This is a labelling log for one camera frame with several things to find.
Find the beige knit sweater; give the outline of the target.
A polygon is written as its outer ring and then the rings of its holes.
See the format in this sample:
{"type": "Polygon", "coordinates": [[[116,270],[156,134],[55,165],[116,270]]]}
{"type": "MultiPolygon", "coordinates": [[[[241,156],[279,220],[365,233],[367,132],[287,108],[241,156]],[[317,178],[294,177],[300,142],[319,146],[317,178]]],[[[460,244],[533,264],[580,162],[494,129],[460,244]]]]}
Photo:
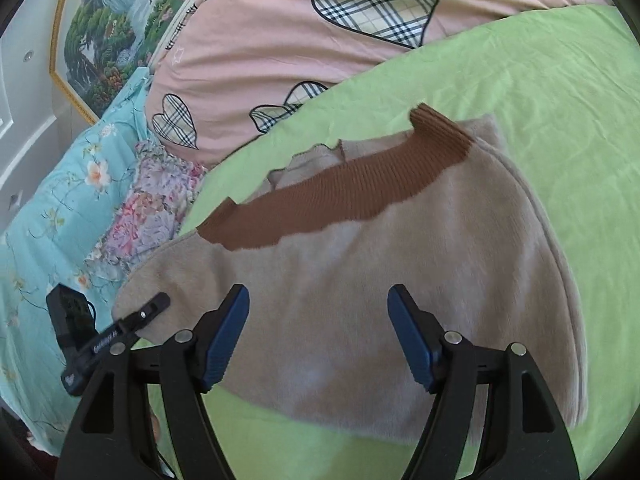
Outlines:
{"type": "Polygon", "coordinates": [[[292,419],[407,443],[433,400],[387,314],[401,284],[473,344],[525,344],[564,422],[580,424],[577,286],[495,118],[452,122],[420,105],[410,122],[391,136],[317,145],[249,200],[221,203],[131,271],[114,317],[163,292],[169,307],[142,330],[161,344],[242,284],[250,314],[224,388],[292,419]]]}

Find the pink purple floral pillow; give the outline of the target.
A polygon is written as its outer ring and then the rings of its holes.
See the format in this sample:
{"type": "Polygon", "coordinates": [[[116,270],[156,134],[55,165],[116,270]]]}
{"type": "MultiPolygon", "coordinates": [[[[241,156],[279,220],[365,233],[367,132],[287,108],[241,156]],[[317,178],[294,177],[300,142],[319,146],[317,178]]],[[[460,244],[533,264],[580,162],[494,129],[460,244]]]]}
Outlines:
{"type": "Polygon", "coordinates": [[[207,174],[205,166],[171,155],[163,145],[136,146],[136,168],[114,221],[86,258],[99,278],[122,281],[180,231],[207,174]]]}

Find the light blue floral quilt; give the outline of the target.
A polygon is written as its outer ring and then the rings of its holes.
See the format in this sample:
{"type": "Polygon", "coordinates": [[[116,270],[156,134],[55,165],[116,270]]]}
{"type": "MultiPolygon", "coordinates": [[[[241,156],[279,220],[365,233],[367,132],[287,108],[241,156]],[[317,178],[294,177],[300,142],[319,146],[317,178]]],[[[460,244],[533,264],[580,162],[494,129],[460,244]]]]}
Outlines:
{"type": "Polygon", "coordinates": [[[152,77],[139,68],[102,118],[81,133],[1,235],[1,397],[37,448],[62,450],[77,401],[62,386],[65,366],[46,305],[58,284],[111,323],[122,281],[90,268],[134,180],[134,148],[148,138],[144,102],[152,77]]]}

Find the pink heart-patterned duvet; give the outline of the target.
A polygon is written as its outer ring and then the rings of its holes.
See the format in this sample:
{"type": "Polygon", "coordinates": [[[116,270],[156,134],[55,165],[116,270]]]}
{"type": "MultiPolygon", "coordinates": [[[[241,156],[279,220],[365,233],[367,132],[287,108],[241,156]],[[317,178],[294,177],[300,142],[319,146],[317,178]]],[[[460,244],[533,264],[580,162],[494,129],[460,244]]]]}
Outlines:
{"type": "Polygon", "coordinates": [[[357,74],[531,10],[608,0],[194,0],[145,103],[168,151],[213,167],[357,74]]]}

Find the framed landscape painting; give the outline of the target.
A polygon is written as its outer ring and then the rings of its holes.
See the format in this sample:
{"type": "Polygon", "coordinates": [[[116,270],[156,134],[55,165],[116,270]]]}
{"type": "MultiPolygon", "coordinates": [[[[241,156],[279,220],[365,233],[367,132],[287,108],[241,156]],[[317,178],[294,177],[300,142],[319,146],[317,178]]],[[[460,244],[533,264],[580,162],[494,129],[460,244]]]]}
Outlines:
{"type": "Polygon", "coordinates": [[[154,65],[195,0],[58,0],[49,73],[93,124],[139,67],[154,65]]]}

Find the white panelled door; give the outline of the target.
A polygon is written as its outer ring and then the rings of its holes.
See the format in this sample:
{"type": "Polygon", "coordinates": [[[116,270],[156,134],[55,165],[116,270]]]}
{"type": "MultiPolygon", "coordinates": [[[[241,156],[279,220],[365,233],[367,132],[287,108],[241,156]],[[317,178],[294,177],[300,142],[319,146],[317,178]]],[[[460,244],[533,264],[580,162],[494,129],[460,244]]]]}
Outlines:
{"type": "Polygon", "coordinates": [[[52,170],[70,138],[68,105],[49,74],[58,0],[23,0],[1,36],[1,226],[52,170]]]}

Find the green bed sheet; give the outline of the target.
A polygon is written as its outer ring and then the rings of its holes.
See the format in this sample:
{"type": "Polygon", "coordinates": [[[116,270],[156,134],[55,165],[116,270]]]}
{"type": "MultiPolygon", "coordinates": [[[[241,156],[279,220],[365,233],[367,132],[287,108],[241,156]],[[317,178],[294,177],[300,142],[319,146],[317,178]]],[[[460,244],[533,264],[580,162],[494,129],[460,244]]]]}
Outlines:
{"type": "Polygon", "coordinates": [[[493,114],[546,208],[586,324],[589,408],[570,437],[589,476],[639,405],[639,46],[615,9],[514,15],[337,84],[213,170],[183,226],[316,144],[405,130],[419,103],[493,114]]]}

